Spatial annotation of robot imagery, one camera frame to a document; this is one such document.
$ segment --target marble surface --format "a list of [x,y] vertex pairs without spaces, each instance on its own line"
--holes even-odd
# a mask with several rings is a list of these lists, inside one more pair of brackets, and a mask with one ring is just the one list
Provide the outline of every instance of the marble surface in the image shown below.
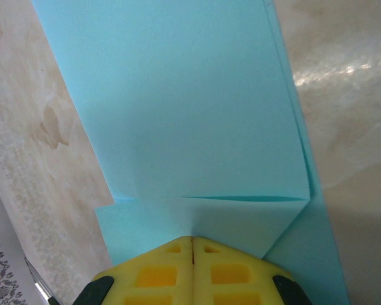
[[[381,0],[276,0],[349,296],[381,304]],[[71,303],[110,266],[112,202],[29,0],[0,1],[0,196]]]

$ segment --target light blue paper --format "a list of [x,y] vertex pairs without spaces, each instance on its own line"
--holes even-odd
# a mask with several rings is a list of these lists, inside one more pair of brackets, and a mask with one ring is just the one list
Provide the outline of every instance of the light blue paper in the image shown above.
[[115,200],[309,198],[259,0],[34,0]]
[[263,257],[306,203],[170,198],[109,205],[96,215],[113,264],[181,236],[204,236]]

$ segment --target beige countertop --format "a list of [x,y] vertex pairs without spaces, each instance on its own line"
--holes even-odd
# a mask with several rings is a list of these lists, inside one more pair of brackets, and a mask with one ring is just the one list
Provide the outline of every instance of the beige countertop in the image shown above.
[[[381,0],[276,1],[353,304],[381,304]],[[112,203],[29,0],[0,1],[0,196],[66,303],[110,266]]]

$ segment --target yellow plastic tool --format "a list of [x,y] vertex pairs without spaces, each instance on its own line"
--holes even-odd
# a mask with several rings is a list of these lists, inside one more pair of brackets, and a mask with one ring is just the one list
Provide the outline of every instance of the yellow plastic tool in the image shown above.
[[108,269],[74,305],[310,305],[281,268],[202,237],[184,236]]

